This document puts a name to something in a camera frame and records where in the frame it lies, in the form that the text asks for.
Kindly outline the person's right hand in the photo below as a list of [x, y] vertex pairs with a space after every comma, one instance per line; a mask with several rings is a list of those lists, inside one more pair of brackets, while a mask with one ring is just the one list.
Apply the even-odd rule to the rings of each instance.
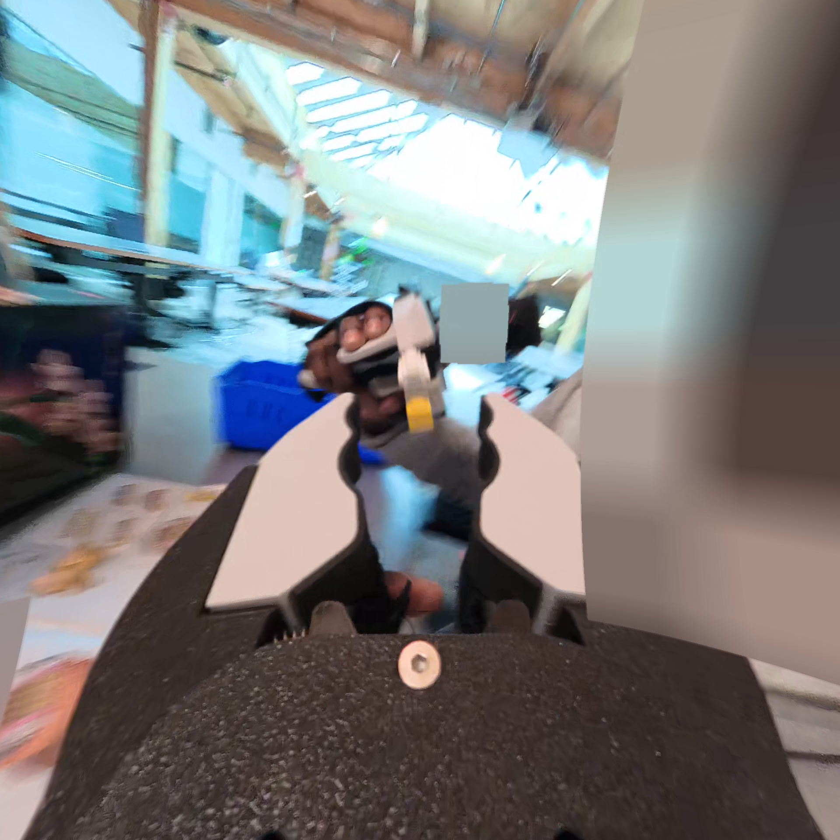
[[352, 393], [360, 408], [361, 435], [368, 447], [383, 446], [386, 439], [406, 430], [405, 397], [400, 391], [383, 394], [396, 378], [397, 356], [370, 357], [343, 364], [340, 350], [357, 351], [385, 335], [392, 325], [392, 309], [374, 301], [353, 306], [325, 324], [307, 344], [305, 368], [317, 388], [330, 393]]

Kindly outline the black flower print box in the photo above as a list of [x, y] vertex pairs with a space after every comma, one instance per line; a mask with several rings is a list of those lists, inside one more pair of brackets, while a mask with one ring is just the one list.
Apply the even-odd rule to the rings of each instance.
[[126, 308], [68, 286], [2, 286], [1, 521], [123, 461]]

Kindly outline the white instruction booklet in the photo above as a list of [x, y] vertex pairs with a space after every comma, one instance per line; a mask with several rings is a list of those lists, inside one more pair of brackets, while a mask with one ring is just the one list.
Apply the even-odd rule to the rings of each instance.
[[2, 600], [29, 599], [2, 720], [2, 793], [46, 783], [119, 615], [223, 488], [118, 476], [2, 547]]

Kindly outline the blue plastic bin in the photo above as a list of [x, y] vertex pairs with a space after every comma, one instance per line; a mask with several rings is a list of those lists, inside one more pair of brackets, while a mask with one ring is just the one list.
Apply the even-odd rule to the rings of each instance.
[[301, 386], [299, 364], [239, 361], [216, 377], [217, 441], [266, 453], [266, 462], [336, 471], [345, 450], [358, 441], [347, 424], [354, 394], [310, 391]]

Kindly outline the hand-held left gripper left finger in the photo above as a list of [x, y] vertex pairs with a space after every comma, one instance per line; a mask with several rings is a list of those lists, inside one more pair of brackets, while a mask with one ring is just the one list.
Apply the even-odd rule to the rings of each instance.
[[210, 613], [309, 611], [305, 587], [361, 533], [354, 482], [341, 461], [358, 439], [353, 408], [354, 395], [336, 395], [262, 456], [206, 597]]

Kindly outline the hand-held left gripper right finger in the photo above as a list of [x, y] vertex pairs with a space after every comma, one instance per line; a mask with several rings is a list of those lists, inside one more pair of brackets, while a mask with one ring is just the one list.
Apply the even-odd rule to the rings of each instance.
[[479, 412], [481, 495], [459, 573], [459, 630], [579, 634], [581, 470], [553, 430], [500, 394]]

